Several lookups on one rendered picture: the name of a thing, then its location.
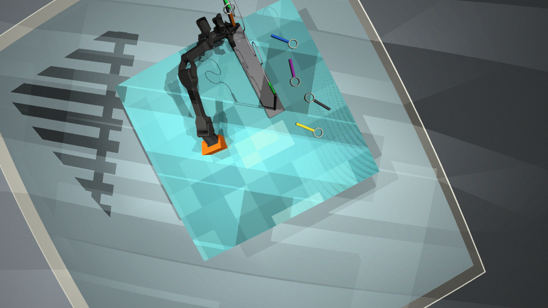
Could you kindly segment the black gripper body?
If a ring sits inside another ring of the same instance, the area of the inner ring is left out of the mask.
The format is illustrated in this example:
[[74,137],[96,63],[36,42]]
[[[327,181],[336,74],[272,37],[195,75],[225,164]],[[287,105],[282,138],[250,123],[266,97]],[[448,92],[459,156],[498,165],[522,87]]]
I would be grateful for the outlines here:
[[[220,13],[217,14],[217,17],[218,17],[218,19],[222,19],[222,16],[220,15]],[[222,20],[222,21],[223,21],[223,20]],[[234,39],[233,39],[233,37],[232,37],[232,35],[231,35],[231,32],[230,32],[230,30],[228,29],[226,23],[225,23],[224,21],[223,21],[223,23],[224,23],[224,25],[225,25],[225,28],[224,28],[225,30],[224,30],[224,31],[225,31],[226,34],[219,36],[219,35],[217,35],[217,30],[213,30],[213,33],[214,33],[214,35],[216,36],[217,41],[221,41],[222,39],[226,38],[226,39],[228,39],[228,41],[229,41],[231,47],[235,47],[235,41],[234,41]]]

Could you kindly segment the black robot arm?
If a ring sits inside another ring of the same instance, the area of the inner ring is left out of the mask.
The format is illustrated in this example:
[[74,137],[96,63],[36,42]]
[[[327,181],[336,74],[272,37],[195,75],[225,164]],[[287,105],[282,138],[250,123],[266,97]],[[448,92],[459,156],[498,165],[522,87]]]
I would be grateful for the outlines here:
[[[197,66],[194,63],[194,59],[204,51],[212,50],[214,43],[217,42],[217,38],[213,31],[211,31],[211,26],[208,24],[208,20],[205,17],[196,20],[196,23],[201,31],[201,34],[198,35],[199,38],[197,45],[185,54],[182,54],[179,64],[178,78],[180,79],[182,85],[187,89],[194,113],[196,114],[195,125],[197,128],[197,136],[199,138],[203,138],[209,148],[218,143],[218,137],[214,133],[211,117],[207,117],[204,112],[202,101],[197,90]],[[225,25],[222,19],[215,17],[213,19],[213,23],[215,24],[214,30],[217,30],[217,35],[221,36],[226,34],[224,31]],[[186,69],[188,62],[190,62],[191,68]]]

